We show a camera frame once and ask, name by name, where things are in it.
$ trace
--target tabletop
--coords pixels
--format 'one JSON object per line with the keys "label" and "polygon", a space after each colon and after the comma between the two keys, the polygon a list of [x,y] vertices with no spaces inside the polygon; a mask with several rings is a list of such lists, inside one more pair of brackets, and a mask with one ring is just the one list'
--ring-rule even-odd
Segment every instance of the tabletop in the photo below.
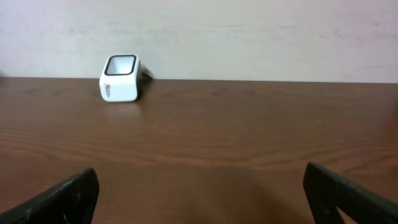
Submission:
{"label": "tabletop", "polygon": [[313,223],[317,162],[398,202],[398,85],[0,78],[0,212],[93,167],[93,223]]}

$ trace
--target white wall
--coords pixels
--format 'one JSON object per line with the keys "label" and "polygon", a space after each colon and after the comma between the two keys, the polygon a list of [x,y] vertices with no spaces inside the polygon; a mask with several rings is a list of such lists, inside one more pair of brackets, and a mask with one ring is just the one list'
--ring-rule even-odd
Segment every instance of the white wall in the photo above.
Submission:
{"label": "white wall", "polygon": [[397,0],[0,0],[0,73],[398,82]]}

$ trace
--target wood grain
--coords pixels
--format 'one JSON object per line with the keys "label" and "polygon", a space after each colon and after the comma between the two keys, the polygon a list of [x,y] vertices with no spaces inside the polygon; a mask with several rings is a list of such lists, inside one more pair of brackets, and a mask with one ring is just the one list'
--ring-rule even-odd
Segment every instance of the wood grain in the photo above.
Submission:
{"label": "wood grain", "polygon": [[398,85],[0,78],[0,212],[86,167],[93,223],[313,223],[318,162],[398,202]]}

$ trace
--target black plastic object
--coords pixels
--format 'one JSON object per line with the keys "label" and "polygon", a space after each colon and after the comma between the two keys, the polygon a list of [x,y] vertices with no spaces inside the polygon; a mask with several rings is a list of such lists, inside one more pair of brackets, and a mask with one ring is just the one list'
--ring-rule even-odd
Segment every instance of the black plastic object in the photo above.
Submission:
{"label": "black plastic object", "polygon": [[359,224],[398,223],[397,204],[316,163],[308,164],[303,186],[316,224],[344,224],[337,207]]}
{"label": "black plastic object", "polygon": [[1,224],[90,224],[100,185],[87,169],[0,215]]}

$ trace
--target black object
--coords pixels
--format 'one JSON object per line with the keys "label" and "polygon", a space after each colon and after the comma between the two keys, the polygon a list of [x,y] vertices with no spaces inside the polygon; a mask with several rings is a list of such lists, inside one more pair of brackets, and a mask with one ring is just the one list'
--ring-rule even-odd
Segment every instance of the black object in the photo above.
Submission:
{"label": "black object", "polygon": [[[337,207],[359,224],[398,223],[398,205],[318,164],[308,164],[303,185],[316,224],[344,224]],[[1,214],[0,223],[90,224],[99,190],[87,169]]]}
{"label": "black object", "polygon": [[308,163],[303,186],[316,224],[344,224],[337,207],[359,224],[398,223],[397,204],[316,163]]}
{"label": "black object", "polygon": [[90,224],[100,185],[87,169],[0,215],[1,224]]}

